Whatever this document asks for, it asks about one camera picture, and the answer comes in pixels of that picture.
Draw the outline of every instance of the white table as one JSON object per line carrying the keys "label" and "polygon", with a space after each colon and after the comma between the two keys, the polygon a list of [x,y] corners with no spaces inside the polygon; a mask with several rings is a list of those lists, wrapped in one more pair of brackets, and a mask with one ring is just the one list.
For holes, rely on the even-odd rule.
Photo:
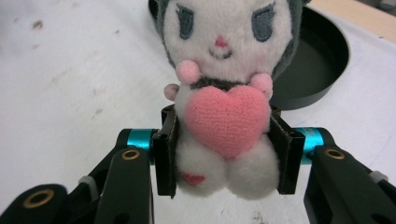
{"label": "white table", "polygon": [[[340,147],[395,185],[396,45],[330,18],[350,44],[349,66],[323,99],[282,117],[291,127],[327,128]],[[160,111],[171,104],[163,86],[176,81],[147,1],[0,1],[0,212],[39,184],[71,191],[121,129],[161,128]],[[258,202],[227,190],[207,199],[154,195],[155,218],[307,223],[309,169],[302,167],[296,195]]]}

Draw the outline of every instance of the plush toy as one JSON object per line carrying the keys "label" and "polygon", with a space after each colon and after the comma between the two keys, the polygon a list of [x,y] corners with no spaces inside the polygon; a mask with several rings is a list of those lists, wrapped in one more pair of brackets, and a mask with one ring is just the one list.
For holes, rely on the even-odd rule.
{"label": "plush toy", "polygon": [[177,184],[255,200],[279,178],[267,137],[272,79],[289,64],[307,0],[158,0],[158,28],[180,85]]}

